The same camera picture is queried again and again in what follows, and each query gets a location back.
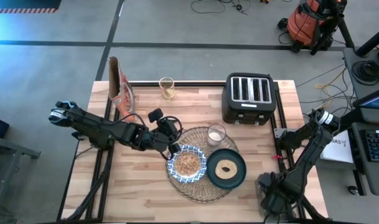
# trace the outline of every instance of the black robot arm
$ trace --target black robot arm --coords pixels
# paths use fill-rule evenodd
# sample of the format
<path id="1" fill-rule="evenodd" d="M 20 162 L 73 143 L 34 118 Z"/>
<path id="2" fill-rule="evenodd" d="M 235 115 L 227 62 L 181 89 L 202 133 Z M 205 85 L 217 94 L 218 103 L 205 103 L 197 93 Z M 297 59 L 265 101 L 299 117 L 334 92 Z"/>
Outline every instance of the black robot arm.
<path id="1" fill-rule="evenodd" d="M 157 128 L 150 131 L 144 123 L 126 123 L 122 121 L 125 118 L 115 122 L 101 118 L 79 108 L 72 101 L 58 101 L 55 106 L 56 108 L 52 109 L 49 116 L 52 124 L 76 129 L 77 132 L 72 134 L 74 137 L 87 136 L 92 145 L 99 149 L 113 147 L 116 140 L 122 145 L 139 151 L 157 150 L 163 157 L 165 157 L 163 152 L 166 149 L 171 155 L 179 151 L 179 145 L 174 142 L 181 135 L 182 124 L 175 117 L 162 118 L 163 113 L 160 109 L 148 114 L 150 122 L 157 121 Z M 175 127 L 175 122 L 180 124 L 179 130 Z"/>
<path id="2" fill-rule="evenodd" d="M 310 115 L 310 121 L 297 131 L 285 131 L 279 140 L 278 146 L 282 150 L 291 151 L 301 146 L 303 140 L 309 142 L 301 153 L 295 165 L 280 173 L 265 173 L 258 179 L 258 184 L 264 193 L 260 205 L 268 213 L 280 215 L 291 212 L 294 207 L 288 208 L 296 202 L 304 203 L 313 219 L 324 219 L 322 215 L 310 205 L 304 196 L 307 185 L 307 175 L 323 149 L 328 145 L 340 128 L 340 118 L 318 109 Z"/>

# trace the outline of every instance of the toaster slot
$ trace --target toaster slot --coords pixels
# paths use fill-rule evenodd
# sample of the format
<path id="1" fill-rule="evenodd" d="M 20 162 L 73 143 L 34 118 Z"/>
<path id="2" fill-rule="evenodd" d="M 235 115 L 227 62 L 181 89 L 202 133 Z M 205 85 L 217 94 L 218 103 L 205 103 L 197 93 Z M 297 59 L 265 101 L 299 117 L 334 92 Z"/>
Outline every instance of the toaster slot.
<path id="1" fill-rule="evenodd" d="M 247 78 L 241 79 L 241 96 L 242 100 L 249 100 Z"/>
<path id="2" fill-rule="evenodd" d="M 253 79 L 253 95 L 255 101 L 260 101 L 260 84 L 258 79 Z"/>
<path id="3" fill-rule="evenodd" d="M 233 100 L 240 100 L 239 78 L 232 79 Z"/>
<path id="4" fill-rule="evenodd" d="M 262 80 L 261 87 L 263 89 L 263 101 L 269 101 L 268 81 Z"/>

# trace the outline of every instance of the paper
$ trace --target paper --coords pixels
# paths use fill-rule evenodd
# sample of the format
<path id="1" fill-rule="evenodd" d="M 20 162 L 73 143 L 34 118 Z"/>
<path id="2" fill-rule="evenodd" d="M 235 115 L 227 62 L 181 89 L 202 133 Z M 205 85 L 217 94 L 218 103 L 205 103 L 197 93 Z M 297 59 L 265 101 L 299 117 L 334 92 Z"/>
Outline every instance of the paper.
<path id="1" fill-rule="evenodd" d="M 321 154 L 321 159 L 353 163 L 348 131 L 336 135 Z"/>

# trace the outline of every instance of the blue and white bowl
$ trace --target blue and white bowl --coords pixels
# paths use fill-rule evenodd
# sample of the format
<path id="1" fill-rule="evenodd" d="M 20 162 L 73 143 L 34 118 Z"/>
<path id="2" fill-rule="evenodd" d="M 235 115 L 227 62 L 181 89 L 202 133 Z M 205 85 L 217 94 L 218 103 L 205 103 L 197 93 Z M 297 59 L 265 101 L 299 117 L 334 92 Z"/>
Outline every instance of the blue and white bowl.
<path id="1" fill-rule="evenodd" d="M 206 169 L 207 169 L 207 166 L 206 166 L 207 161 L 206 161 L 205 154 L 198 147 L 195 147 L 195 146 L 184 145 L 184 146 L 180 146 L 180 147 L 181 147 L 181 151 L 174 153 L 174 157 L 171 160 L 167 161 L 167 166 L 168 166 L 170 175 L 175 177 L 181 183 L 193 183 L 193 182 L 200 180 L 200 178 L 202 178 L 203 175 L 206 173 Z M 200 169 L 195 174 L 192 174 L 190 176 L 184 176 L 184 175 L 180 175 L 176 171 L 175 160 L 183 152 L 193 152 L 194 154 L 196 154 L 199 157 Z"/>

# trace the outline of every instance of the glass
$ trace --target glass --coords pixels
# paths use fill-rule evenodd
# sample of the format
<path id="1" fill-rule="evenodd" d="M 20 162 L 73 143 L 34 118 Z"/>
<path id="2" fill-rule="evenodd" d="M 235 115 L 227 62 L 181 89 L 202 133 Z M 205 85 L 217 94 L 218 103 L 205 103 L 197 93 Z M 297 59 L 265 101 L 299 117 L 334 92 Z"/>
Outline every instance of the glass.
<path id="1" fill-rule="evenodd" d="M 225 128 L 220 124 L 213 124 L 207 130 L 207 144 L 209 147 L 217 147 L 224 139 L 227 133 Z"/>
<path id="2" fill-rule="evenodd" d="M 174 80 L 170 77 L 161 78 L 159 81 L 162 96 L 165 99 L 171 99 L 175 95 Z"/>

